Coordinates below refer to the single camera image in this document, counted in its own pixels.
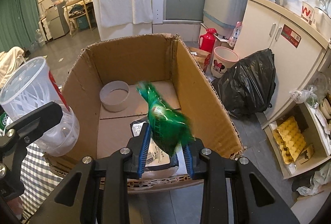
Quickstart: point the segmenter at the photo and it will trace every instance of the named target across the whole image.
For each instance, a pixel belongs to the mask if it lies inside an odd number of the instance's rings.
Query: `box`
[[[211,54],[208,51],[200,50],[194,47],[188,47],[190,52],[195,52],[196,55],[193,55],[196,62],[199,64],[200,68],[203,70],[203,72],[207,71],[207,67],[210,62]]]
[[[297,162],[303,164],[304,162],[308,161],[313,154],[314,154],[314,147],[312,144],[310,144],[300,153],[299,157],[297,158]]]
[[[102,87],[114,80],[130,86],[130,106],[120,112],[105,111],[99,99]],[[130,123],[145,117],[147,103],[135,92],[135,84],[151,81],[167,102],[190,118],[192,134],[204,145],[230,158],[242,152],[234,125],[178,36],[141,35],[104,41],[82,50],[62,94],[80,124],[79,139],[64,156],[45,155],[52,171],[63,176],[84,156],[110,156],[126,146],[131,137]],[[188,175],[152,182],[130,182],[130,187],[155,190],[195,184]]]

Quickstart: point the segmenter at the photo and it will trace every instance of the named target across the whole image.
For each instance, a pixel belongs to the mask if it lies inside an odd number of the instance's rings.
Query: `minnie mouse print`
[[[213,64],[212,68],[220,74],[225,73],[222,71],[225,69],[225,66],[222,63],[217,63],[217,60],[214,60],[214,64]]]

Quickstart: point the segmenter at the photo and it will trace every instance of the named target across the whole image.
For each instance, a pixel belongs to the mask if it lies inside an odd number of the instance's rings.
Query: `green curtain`
[[[0,52],[30,44],[16,0],[0,0]]]
[[[35,41],[36,30],[39,28],[39,12],[37,0],[16,0],[22,15],[23,24],[30,42]]]
[[[37,0],[0,0],[0,52],[29,48],[39,21]]]

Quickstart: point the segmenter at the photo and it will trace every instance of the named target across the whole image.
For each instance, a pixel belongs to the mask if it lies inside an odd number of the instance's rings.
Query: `cabinet handle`
[[[281,26],[278,28],[277,34],[276,34],[276,36],[275,36],[275,40],[276,40],[276,41],[278,41],[279,36],[280,36],[280,33],[282,32],[282,29],[283,29],[283,28],[282,28]]]
[[[273,34],[275,28],[276,28],[276,24],[273,23],[273,24],[272,24],[272,27],[271,27],[271,29],[270,29],[270,33],[269,33],[269,36],[270,36],[270,37],[272,36],[272,34]]]

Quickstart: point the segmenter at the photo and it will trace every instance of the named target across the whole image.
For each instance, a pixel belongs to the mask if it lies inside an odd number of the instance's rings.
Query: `egg carton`
[[[273,136],[279,145],[279,149],[282,151],[285,164],[296,161],[306,146],[305,139],[293,116],[278,126],[273,131]]]

